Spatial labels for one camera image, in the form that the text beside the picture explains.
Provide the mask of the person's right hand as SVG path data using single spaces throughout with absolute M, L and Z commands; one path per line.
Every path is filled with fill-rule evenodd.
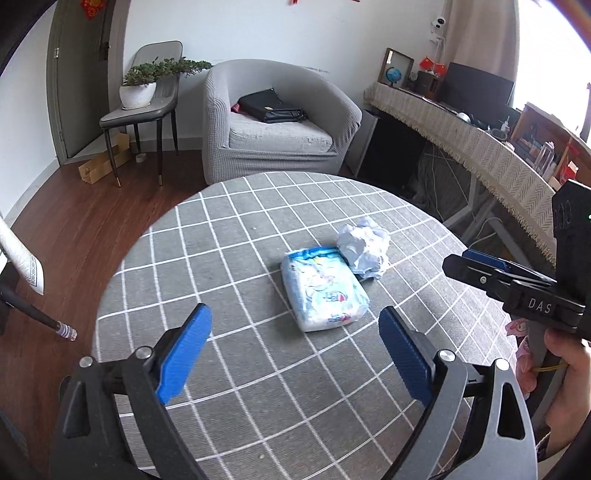
M 543 455 L 546 459 L 569 446 L 590 412 L 590 346 L 587 341 L 554 329 L 544 336 L 547 349 L 566 363 L 560 390 L 545 416 L 550 428 Z

